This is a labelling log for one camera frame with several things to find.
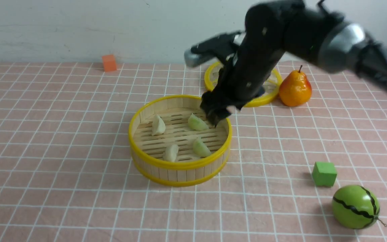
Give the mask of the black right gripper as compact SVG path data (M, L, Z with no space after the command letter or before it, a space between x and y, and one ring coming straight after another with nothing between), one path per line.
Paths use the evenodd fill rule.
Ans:
M217 87L201 96L200 108L207 121L216 127L231 116L228 106L241 109L263 93L264 81L280 59L281 48L242 43L231 59L231 65L224 67Z

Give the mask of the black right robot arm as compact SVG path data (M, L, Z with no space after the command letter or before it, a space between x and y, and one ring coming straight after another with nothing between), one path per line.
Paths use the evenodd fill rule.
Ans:
M217 125L265 92L263 84L284 55L290 53L329 74L349 70L387 91L387 46L362 26L329 12L318 2L309 9L302 0L277 0L253 5L241 31L222 33L195 46L193 65L212 58L223 64L216 87L202 95L200 108Z

